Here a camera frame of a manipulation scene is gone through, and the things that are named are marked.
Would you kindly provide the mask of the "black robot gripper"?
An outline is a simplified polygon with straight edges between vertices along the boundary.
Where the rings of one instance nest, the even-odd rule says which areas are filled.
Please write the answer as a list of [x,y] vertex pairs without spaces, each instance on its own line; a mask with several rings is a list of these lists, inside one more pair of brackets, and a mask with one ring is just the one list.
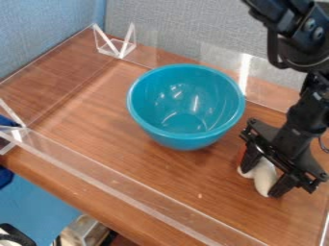
[[329,174],[314,157],[311,149],[314,139],[322,137],[324,132],[324,129],[300,131],[288,123],[276,128],[256,118],[248,120],[241,131],[241,139],[247,142],[241,169],[247,174],[261,158],[267,158],[283,171],[268,192],[271,197],[280,198],[295,187],[303,187],[314,193],[319,185],[329,181]]

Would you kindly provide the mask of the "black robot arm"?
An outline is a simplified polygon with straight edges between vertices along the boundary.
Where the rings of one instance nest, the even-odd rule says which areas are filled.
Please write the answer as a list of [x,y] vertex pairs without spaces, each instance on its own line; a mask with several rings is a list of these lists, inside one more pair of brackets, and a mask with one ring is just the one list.
[[315,0],[243,0],[249,14],[268,28],[268,59],[279,69],[307,74],[299,102],[279,128],[252,118],[241,131],[247,151],[241,170],[268,159],[283,171],[269,195],[295,187],[315,192],[329,181],[311,144],[329,130],[329,12]]

